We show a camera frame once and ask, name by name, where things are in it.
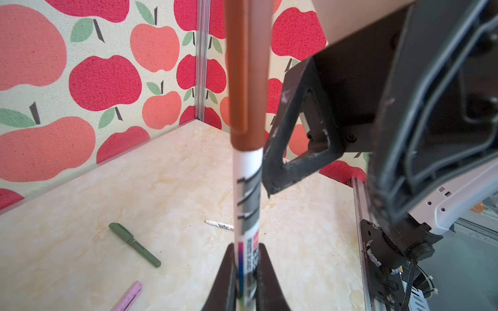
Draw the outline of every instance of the apple patterned wallpaper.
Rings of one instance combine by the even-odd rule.
[[[267,138],[280,103],[285,72],[327,45],[311,0],[273,1],[265,125]],[[229,132],[230,99],[226,87],[226,38],[224,23],[221,22],[223,16],[223,0],[211,0],[205,122]],[[298,120],[284,157],[289,160],[296,158],[308,149],[307,145],[304,127],[301,120]],[[345,153],[341,159],[320,170],[320,173],[345,184],[351,176],[365,180],[367,164],[368,154]]]
[[[194,118],[196,10],[197,0],[2,1],[0,209]]]

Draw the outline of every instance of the pink pen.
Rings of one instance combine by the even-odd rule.
[[[121,298],[118,304],[114,307],[113,311],[127,311],[133,305],[138,295],[142,293],[142,283],[136,281],[131,288]]]

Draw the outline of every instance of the table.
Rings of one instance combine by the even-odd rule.
[[[233,240],[206,219],[233,223],[232,148],[195,120],[0,215],[1,309],[108,311],[139,280],[131,311],[200,310]],[[352,188],[313,174],[263,192],[260,219],[293,311],[365,309]]]

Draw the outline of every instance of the white marker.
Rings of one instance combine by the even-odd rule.
[[[228,230],[231,230],[231,231],[234,230],[234,226],[226,224],[226,223],[212,221],[212,220],[205,220],[204,222],[207,223],[207,224],[210,224],[211,226],[216,226],[216,227],[220,227],[220,228],[223,228],[223,229],[228,229]]]

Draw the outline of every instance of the marble table top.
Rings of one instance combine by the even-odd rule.
[[[0,309],[200,310],[233,223],[227,133],[190,122],[0,215]],[[293,311],[364,310],[353,189],[318,173],[261,194],[260,242]],[[154,268],[108,228],[119,222]]]

